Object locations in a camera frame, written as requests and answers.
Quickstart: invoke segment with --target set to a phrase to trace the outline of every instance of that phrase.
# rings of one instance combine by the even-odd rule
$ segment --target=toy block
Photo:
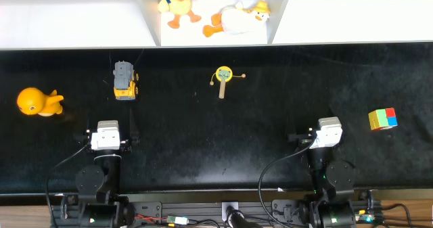
[[[385,112],[386,112],[386,117],[387,118],[396,117],[395,116],[394,108],[387,108],[387,109],[385,109]]]
[[[390,127],[397,126],[397,117],[388,117],[388,124]]]
[[[389,127],[385,109],[375,110],[368,114],[371,130],[380,130]]]

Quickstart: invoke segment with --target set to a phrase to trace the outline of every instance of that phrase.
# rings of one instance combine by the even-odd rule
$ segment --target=red cube face
[[[385,109],[385,113],[386,113],[386,117],[387,118],[389,118],[389,117],[396,117],[395,116],[394,108],[387,108],[387,109]]]

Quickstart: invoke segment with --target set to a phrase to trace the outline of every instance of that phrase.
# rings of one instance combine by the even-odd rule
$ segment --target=black tabletop
[[[114,62],[135,63],[138,101],[116,101]],[[234,74],[225,99],[212,73]],[[353,162],[357,188],[433,186],[433,44],[309,45],[205,49],[4,51],[0,53],[0,193],[43,193],[47,171],[80,148],[74,134],[133,113],[141,144],[122,159],[122,193],[256,188],[262,169],[288,155],[288,117],[299,129],[337,116],[337,158]],[[65,100],[64,113],[23,115],[26,87]],[[371,131],[368,113],[394,108],[398,126]],[[52,176],[73,191],[80,154]],[[264,187],[310,189],[305,157],[278,164]]]

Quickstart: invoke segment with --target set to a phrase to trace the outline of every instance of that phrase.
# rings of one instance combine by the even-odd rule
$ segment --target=toy truck cab
[[[129,62],[114,64],[114,95],[117,100],[134,100],[138,96],[138,74]]]

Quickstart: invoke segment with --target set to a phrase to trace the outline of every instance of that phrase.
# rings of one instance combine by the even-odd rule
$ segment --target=plush duck
[[[214,33],[223,31],[230,35],[252,32],[263,26],[270,13],[265,1],[259,1],[251,10],[244,9],[242,2],[238,2],[235,7],[226,7],[221,13],[213,15],[213,26],[205,25],[203,34],[211,37]]]
[[[171,28],[179,28],[179,21],[181,16],[188,15],[191,18],[191,22],[198,22],[202,19],[201,16],[195,15],[191,11],[192,2],[191,0],[161,0],[158,5],[160,12],[170,11],[175,15],[173,21],[168,22]]]
[[[59,103],[61,100],[63,96],[57,95],[56,90],[50,95],[45,95],[39,89],[30,87],[21,91],[16,103],[24,114],[52,116],[63,112],[63,107]]]

